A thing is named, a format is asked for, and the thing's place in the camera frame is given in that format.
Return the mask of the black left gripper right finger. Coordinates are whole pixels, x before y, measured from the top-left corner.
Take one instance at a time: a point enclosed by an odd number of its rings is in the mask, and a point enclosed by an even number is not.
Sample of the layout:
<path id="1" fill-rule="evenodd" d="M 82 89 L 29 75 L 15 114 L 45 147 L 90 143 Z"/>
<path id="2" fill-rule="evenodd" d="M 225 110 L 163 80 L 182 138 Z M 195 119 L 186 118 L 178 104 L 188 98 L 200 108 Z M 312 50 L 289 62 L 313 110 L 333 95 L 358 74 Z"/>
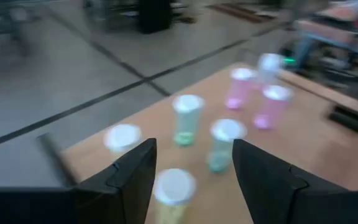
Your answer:
<path id="1" fill-rule="evenodd" d="M 326 206 L 309 205 L 312 193 L 347 192 L 243 139 L 234 141 L 232 159 L 254 223 L 321 223 Z"/>

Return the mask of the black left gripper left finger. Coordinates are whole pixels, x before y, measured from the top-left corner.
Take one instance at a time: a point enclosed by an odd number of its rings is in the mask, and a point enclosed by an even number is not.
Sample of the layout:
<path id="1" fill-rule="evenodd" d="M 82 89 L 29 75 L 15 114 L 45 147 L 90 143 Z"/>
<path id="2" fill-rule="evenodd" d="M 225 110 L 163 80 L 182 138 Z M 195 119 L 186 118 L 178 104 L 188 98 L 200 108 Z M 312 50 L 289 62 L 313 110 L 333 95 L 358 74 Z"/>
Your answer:
<path id="1" fill-rule="evenodd" d="M 143 224 L 157 163 L 157 140 L 148 138 L 75 187 L 78 223 Z"/>

